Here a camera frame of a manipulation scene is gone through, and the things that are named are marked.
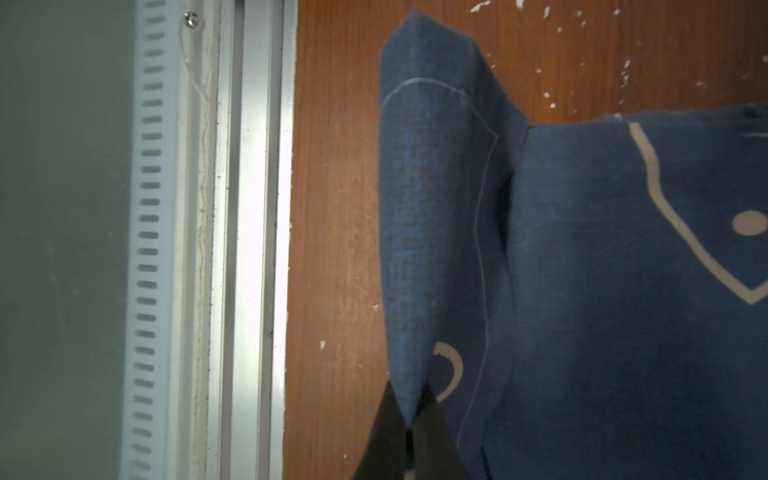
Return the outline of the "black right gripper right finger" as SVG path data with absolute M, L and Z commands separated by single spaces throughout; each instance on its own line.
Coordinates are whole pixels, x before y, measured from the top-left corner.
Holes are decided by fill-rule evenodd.
M 468 478 L 440 406 L 429 386 L 424 387 L 411 426 L 411 438 L 415 479 Z

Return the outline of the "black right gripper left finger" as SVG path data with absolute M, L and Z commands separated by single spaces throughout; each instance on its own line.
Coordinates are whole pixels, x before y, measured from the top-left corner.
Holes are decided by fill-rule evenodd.
M 354 480 L 412 478 L 412 438 L 390 382 L 383 392 Z

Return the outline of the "blue printed pillowcase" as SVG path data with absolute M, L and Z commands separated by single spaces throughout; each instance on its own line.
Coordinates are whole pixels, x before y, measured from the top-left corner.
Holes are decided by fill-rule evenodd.
M 380 66 L 390 383 L 467 479 L 767 475 L 767 108 L 533 124 L 412 13 Z

